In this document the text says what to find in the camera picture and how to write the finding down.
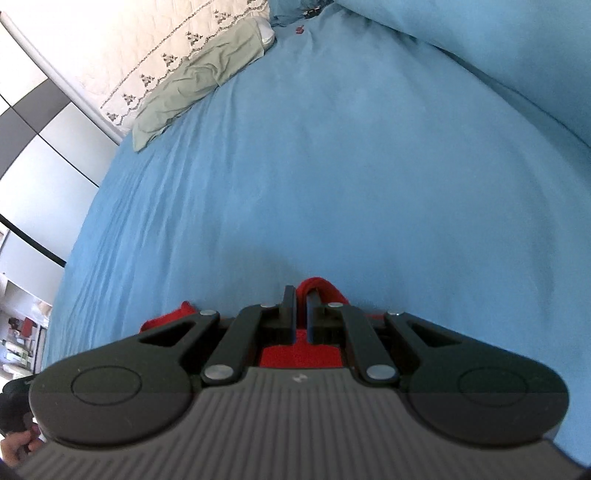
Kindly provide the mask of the person's left hand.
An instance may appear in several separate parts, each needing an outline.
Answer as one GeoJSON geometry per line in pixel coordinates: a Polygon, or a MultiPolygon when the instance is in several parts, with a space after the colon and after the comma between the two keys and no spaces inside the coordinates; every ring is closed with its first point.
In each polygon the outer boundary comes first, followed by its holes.
{"type": "Polygon", "coordinates": [[[33,453],[44,445],[39,438],[40,430],[33,423],[31,428],[22,432],[9,433],[1,441],[1,458],[9,467],[16,467],[23,459],[22,453],[33,453]]]}

